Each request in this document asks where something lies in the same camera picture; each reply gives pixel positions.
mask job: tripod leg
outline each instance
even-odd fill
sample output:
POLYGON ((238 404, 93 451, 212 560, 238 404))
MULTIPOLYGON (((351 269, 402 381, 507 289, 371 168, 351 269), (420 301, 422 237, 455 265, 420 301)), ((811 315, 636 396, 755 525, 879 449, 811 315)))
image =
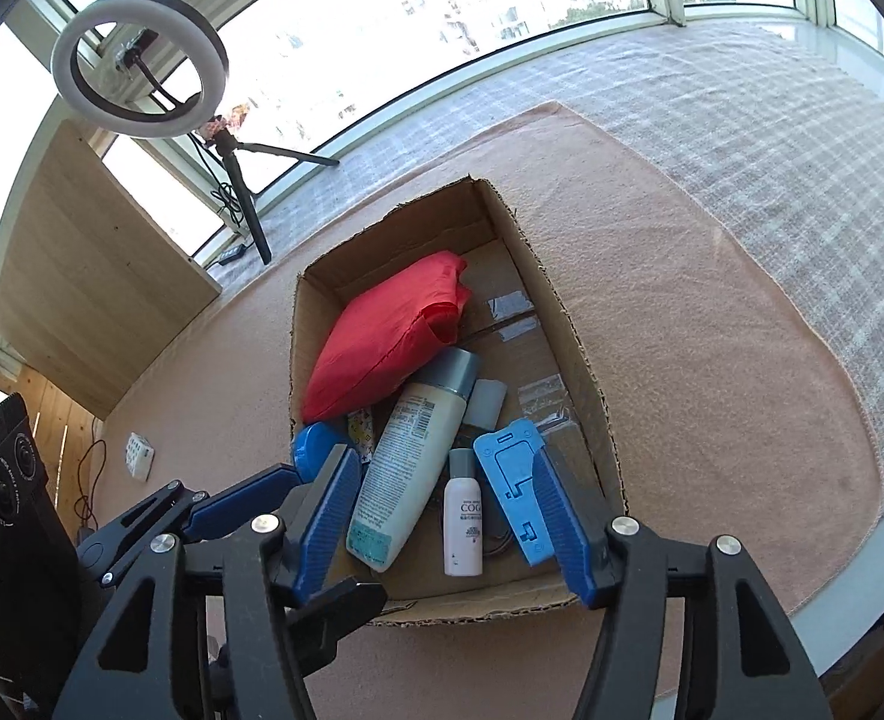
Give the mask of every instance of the tripod leg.
POLYGON ((306 153, 306 151, 295 151, 292 148, 266 146, 265 143, 238 143, 236 148, 242 148, 243 151, 254 151, 258 154, 274 154, 277 157, 290 157, 290 159, 297 159, 299 162, 313 162, 316 165, 325 165, 326 167, 335 167, 338 165, 338 159, 333 159, 332 157, 324 157, 321 154, 309 154, 306 153))
POLYGON ((242 168, 239 167, 239 160, 232 153, 225 154, 222 158, 222 166, 225 167, 225 172, 228 173, 229 180, 232 182, 232 188, 239 199, 242 215, 245 217, 245 223, 249 227, 249 232, 252 233, 252 240, 255 242, 258 255, 263 258, 263 264, 268 265, 272 262, 272 251, 268 247, 266 233, 261 228, 261 221, 258 220, 256 207, 252 202, 252 194, 248 187, 245 186, 245 181, 242 180, 242 168))

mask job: blue lid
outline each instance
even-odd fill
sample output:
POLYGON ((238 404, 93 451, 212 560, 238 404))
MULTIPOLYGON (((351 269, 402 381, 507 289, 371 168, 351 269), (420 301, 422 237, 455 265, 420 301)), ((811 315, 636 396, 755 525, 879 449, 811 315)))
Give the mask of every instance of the blue lid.
POLYGON ((555 554, 532 488, 532 459, 545 445, 530 419, 516 419, 472 444, 529 565, 555 554))
POLYGON ((315 480, 337 443, 354 448, 345 431, 328 422, 314 422, 299 431, 292 442, 292 463, 303 484, 315 480))

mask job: beige rug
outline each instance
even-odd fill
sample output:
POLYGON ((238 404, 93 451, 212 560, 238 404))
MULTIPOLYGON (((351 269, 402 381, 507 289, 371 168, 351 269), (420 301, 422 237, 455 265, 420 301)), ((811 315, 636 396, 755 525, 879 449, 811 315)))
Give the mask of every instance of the beige rug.
MULTIPOLYGON (((170 478, 218 490, 285 458, 298 272, 399 202, 468 173, 515 209, 572 314, 606 391, 632 514, 687 541, 736 533, 781 603, 803 603, 848 562, 879 510, 873 443, 851 383, 713 218, 555 103, 393 182, 199 317, 106 421, 100 520, 170 478), (125 476, 130 431, 157 450, 147 487, 125 476)), ((466 685, 486 707, 467 716, 519 716, 536 704, 540 716, 570 716, 584 669, 556 680, 563 693, 551 688, 557 713, 520 688, 536 662, 557 668, 543 661, 549 650, 586 653, 587 667, 599 618, 556 616, 557 627, 521 618, 445 634, 366 630, 309 688, 330 717, 407 716, 413 702, 424 717, 457 713, 462 691, 426 703, 438 693, 431 685, 466 685), (546 635, 563 638, 546 645, 546 635), (489 637, 492 646, 477 646, 489 637), (359 660, 350 664, 349 654, 359 660), (395 697, 391 712, 384 701, 359 702, 363 675, 366 691, 395 697)), ((670 615, 666 673, 676 676, 679 631, 670 615)))

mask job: black speaker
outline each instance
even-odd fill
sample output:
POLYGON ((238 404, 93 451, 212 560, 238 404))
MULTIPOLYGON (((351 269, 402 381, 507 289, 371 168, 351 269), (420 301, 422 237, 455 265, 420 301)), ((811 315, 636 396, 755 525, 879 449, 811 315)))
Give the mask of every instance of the black speaker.
POLYGON ((47 715, 79 651, 79 561, 55 513, 26 402, 0 403, 0 669, 47 715))

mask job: metal screw head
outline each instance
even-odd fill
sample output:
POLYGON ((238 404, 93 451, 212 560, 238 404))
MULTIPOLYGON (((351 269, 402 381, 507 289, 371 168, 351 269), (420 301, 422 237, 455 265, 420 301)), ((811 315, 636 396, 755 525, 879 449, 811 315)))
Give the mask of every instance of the metal screw head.
POLYGON ((623 536, 635 536, 639 533, 639 523, 632 517, 616 517, 612 520, 612 530, 623 536))
POLYGON ((158 552, 160 555, 162 552, 169 552, 172 547, 175 547, 175 536, 172 536, 171 533, 159 533, 148 544, 149 549, 153 552, 158 552))
POLYGON ((741 541, 734 536, 719 536, 715 540, 715 546, 725 555, 738 555, 741 552, 741 541))
POLYGON ((279 527, 279 517, 275 514, 260 514, 252 520, 252 530, 256 533, 272 533, 279 527))

